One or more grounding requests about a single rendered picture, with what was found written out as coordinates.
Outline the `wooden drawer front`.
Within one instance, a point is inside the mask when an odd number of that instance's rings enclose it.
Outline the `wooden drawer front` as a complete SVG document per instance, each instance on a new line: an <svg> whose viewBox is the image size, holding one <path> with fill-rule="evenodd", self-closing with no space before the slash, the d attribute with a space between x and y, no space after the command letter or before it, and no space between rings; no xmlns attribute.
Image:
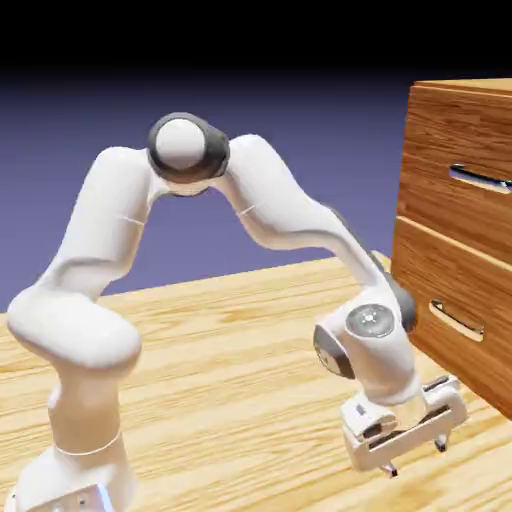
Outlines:
<svg viewBox="0 0 512 512"><path fill-rule="evenodd" d="M512 96L415 85L398 212L512 265L512 194L455 180L450 166L512 180Z"/></svg>
<svg viewBox="0 0 512 512"><path fill-rule="evenodd" d="M414 297L411 341L512 420L512 270L404 217L396 220L392 275ZM485 329L476 343L429 311L431 300Z"/></svg>

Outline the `wooden cabinet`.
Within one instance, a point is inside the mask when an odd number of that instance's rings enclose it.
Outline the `wooden cabinet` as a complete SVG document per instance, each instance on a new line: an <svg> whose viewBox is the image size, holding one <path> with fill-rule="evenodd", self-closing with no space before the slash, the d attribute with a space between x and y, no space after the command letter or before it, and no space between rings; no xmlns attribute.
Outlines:
<svg viewBox="0 0 512 512"><path fill-rule="evenodd" d="M392 273L412 342L512 420L512 78L411 87Z"/></svg>

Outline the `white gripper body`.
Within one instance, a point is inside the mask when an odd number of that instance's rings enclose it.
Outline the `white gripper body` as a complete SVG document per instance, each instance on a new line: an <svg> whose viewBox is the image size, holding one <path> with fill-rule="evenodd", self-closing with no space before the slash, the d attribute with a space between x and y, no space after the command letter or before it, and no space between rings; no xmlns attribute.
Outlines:
<svg viewBox="0 0 512 512"><path fill-rule="evenodd" d="M396 415L370 402L363 393L342 405L342 431L352 467L371 471L439 435L449 439L451 431L467 419L467 409L459 394L460 382L445 375L426 384L422 398L426 415L409 429L400 429Z"/></svg>

